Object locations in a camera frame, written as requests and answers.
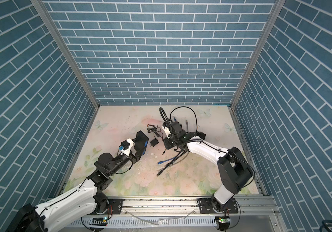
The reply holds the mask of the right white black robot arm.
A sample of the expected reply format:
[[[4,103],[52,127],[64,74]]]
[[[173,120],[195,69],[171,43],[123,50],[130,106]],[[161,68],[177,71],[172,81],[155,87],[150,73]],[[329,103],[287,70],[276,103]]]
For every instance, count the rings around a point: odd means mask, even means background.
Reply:
[[[211,196],[211,204],[216,212],[225,211],[227,202],[238,194],[249,181],[254,180],[254,169],[247,163],[238,148],[221,148],[206,142],[205,133],[199,131],[187,132],[177,121],[163,123],[162,129],[166,134],[164,138],[166,149],[180,149],[179,155],[173,158],[166,165],[167,167],[174,164],[186,152],[200,155],[217,165],[222,184]]]

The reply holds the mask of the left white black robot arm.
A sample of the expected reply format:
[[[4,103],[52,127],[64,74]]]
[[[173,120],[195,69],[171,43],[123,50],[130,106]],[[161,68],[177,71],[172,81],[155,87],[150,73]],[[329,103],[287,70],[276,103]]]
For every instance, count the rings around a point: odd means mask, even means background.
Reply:
[[[111,177],[123,166],[139,162],[138,154],[113,157],[103,153],[94,163],[96,169],[78,186],[45,203],[26,204],[14,216],[8,232],[57,232],[90,213],[112,216],[113,206],[103,191],[112,183]]]

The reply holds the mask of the black network switch blue ports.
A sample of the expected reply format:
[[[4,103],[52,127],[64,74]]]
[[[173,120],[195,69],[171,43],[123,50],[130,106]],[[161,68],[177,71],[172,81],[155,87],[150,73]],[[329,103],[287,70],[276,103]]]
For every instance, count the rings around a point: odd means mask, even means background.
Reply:
[[[141,158],[145,154],[148,142],[149,138],[142,131],[138,131],[134,143],[134,150],[136,151],[136,156]]]

